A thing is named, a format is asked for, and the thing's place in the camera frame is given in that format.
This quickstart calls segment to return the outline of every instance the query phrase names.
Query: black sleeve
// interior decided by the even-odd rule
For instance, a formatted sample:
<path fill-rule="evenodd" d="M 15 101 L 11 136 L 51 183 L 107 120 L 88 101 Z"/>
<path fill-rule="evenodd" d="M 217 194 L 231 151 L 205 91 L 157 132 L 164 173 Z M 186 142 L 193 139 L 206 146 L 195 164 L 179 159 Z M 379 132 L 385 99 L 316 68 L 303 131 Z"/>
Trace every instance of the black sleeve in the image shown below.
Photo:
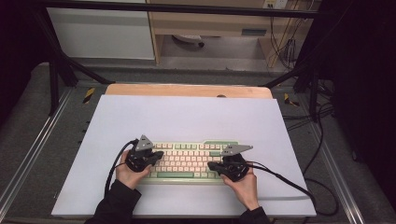
<path fill-rule="evenodd" d="M 270 224 L 270 220 L 264 212 L 262 207 L 258 207 L 254 210 L 247 210 L 239 217 L 241 224 Z"/>
<path fill-rule="evenodd" d="M 130 224 L 140 196 L 137 189 L 131 190 L 116 179 L 107 196 L 99 202 L 93 217 L 85 224 Z"/>

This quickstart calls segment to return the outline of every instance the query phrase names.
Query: keyboard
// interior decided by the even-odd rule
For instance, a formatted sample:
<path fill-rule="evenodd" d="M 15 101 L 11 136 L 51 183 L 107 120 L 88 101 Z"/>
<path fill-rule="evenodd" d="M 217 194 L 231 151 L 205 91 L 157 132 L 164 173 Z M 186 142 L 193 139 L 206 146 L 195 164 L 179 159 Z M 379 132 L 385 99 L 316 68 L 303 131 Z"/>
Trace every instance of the keyboard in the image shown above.
<path fill-rule="evenodd" d="M 193 142 L 153 142 L 153 151 L 163 151 L 163 157 L 151 167 L 142 184 L 222 184 L 217 172 L 207 167 L 209 161 L 221 161 L 220 152 L 236 141 L 210 140 Z"/>

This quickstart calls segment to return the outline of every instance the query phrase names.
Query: hand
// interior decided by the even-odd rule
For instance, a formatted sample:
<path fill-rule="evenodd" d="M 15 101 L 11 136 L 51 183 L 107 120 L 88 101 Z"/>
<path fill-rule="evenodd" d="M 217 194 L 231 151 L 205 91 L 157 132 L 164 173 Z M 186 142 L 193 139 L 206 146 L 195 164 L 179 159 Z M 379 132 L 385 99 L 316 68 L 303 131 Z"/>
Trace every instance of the hand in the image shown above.
<path fill-rule="evenodd" d="M 259 206 L 259 200 L 257 198 L 257 177 L 253 174 L 253 168 L 249 167 L 247 175 L 237 182 L 233 182 L 226 175 L 221 175 L 224 184 L 231 187 L 236 195 L 236 198 L 241 202 L 248 210 L 254 210 Z"/>
<path fill-rule="evenodd" d="M 124 151 L 121 155 L 120 164 L 124 163 L 128 155 L 128 150 Z M 140 180 L 149 174 L 149 169 L 152 165 L 149 165 L 140 173 L 136 173 L 129 169 L 126 164 L 120 165 L 116 168 L 116 179 L 130 189 L 135 189 Z"/>

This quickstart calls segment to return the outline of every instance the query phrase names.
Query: space bar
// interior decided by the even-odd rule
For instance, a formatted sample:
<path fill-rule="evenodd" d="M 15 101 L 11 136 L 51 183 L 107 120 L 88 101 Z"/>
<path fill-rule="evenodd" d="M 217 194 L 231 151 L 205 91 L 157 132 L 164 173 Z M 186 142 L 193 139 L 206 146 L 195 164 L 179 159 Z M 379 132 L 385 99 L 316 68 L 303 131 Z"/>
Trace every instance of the space bar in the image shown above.
<path fill-rule="evenodd" d="M 159 172 L 157 173 L 157 178 L 194 178 L 194 173 L 192 172 Z"/>

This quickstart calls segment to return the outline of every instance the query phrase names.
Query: handheld controller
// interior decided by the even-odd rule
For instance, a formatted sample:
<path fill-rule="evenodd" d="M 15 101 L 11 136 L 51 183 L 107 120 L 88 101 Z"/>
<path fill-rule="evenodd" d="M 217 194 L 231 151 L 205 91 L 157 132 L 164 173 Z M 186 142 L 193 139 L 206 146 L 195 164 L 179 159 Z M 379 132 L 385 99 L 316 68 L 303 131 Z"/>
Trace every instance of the handheld controller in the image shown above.
<path fill-rule="evenodd" d="M 223 156 L 222 162 L 210 161 L 207 166 L 219 175 L 226 175 L 233 182 L 239 181 L 248 173 L 248 164 L 240 152 L 252 148 L 252 146 L 229 145 L 220 153 Z"/>
<path fill-rule="evenodd" d="M 134 146 L 129 150 L 125 163 L 134 172 L 142 172 L 148 165 L 155 165 L 163 157 L 163 151 L 152 152 L 154 145 L 145 135 L 140 140 L 132 141 L 132 144 Z"/>

